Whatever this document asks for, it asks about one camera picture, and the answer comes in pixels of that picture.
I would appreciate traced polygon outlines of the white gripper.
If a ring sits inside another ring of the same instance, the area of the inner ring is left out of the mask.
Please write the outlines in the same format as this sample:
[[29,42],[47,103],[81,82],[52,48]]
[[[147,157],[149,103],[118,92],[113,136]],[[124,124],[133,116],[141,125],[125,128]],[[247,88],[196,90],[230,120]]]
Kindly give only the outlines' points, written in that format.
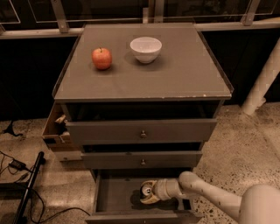
[[141,188],[151,188],[156,195],[144,196],[140,199],[140,201],[145,205],[155,204],[160,200],[179,198],[182,195],[179,182],[175,178],[147,180],[141,184]]

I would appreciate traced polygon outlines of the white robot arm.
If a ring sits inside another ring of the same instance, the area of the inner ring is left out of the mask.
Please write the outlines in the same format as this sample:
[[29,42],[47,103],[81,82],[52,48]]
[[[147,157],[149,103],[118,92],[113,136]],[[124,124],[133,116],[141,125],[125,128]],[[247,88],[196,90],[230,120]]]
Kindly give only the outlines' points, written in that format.
[[178,178],[147,180],[140,187],[143,204],[172,198],[189,200],[202,196],[238,224],[280,224],[280,190],[265,184],[252,185],[242,196],[210,185],[191,171]]

